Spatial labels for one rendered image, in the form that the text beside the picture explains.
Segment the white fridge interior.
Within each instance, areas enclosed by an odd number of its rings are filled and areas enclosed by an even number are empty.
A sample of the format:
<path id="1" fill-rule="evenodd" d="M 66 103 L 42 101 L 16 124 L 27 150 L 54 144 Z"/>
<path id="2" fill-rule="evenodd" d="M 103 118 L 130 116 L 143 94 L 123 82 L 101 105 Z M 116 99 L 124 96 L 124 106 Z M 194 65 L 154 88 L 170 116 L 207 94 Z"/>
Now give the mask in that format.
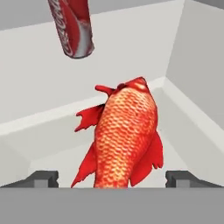
<path id="1" fill-rule="evenodd" d="M 92 17 L 95 49 L 85 59 L 62 51 L 53 23 L 0 31 L 0 186 L 37 170 L 55 170 L 71 186 L 93 140 L 78 112 L 105 102 L 98 84 L 143 76 L 158 107 L 164 168 L 144 181 L 165 184 L 168 170 L 187 170 L 224 186 L 224 131 L 168 78 L 184 8 L 171 0 Z"/>

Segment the red orange fish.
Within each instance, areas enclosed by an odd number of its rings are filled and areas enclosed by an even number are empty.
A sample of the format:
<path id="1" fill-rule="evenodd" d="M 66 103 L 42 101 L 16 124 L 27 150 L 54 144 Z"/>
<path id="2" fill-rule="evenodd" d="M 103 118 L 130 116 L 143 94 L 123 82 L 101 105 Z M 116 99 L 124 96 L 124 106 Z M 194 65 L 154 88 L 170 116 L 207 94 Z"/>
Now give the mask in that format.
<path id="1" fill-rule="evenodd" d="M 116 88 L 97 85 L 108 95 L 101 105 L 77 113 L 77 130 L 94 127 L 94 141 L 80 164 L 73 185 L 94 174 L 95 188 L 126 188 L 164 164 L 157 131 L 158 107 L 143 77 Z"/>

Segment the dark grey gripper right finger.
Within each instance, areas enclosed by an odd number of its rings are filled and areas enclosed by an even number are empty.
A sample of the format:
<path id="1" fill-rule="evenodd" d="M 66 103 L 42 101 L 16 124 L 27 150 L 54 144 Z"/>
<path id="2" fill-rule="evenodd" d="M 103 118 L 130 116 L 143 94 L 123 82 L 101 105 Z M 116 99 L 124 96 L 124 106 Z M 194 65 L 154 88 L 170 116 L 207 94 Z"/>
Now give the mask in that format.
<path id="1" fill-rule="evenodd" d="M 198 179 L 189 171 L 167 171 L 165 173 L 166 187 L 219 187 L 214 183 L 205 181 L 203 179 Z"/>

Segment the red white soda can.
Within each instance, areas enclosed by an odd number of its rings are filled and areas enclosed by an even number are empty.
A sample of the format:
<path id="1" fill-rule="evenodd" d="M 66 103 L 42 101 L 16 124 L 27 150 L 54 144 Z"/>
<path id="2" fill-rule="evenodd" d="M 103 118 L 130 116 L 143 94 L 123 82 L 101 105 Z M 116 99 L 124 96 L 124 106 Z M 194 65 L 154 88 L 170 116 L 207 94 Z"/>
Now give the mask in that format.
<path id="1" fill-rule="evenodd" d="M 47 0 L 64 54 L 81 59 L 95 49 L 88 0 Z"/>

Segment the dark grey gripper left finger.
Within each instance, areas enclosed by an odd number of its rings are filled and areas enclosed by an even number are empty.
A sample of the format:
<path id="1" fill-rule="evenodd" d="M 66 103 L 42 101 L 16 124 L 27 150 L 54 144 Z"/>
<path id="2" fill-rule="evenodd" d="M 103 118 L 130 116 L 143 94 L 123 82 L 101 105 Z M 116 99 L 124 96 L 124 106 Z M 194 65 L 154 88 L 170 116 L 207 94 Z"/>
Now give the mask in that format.
<path id="1" fill-rule="evenodd" d="M 58 178 L 58 171 L 35 171 L 29 177 L 7 184 L 4 188 L 58 188 Z"/>

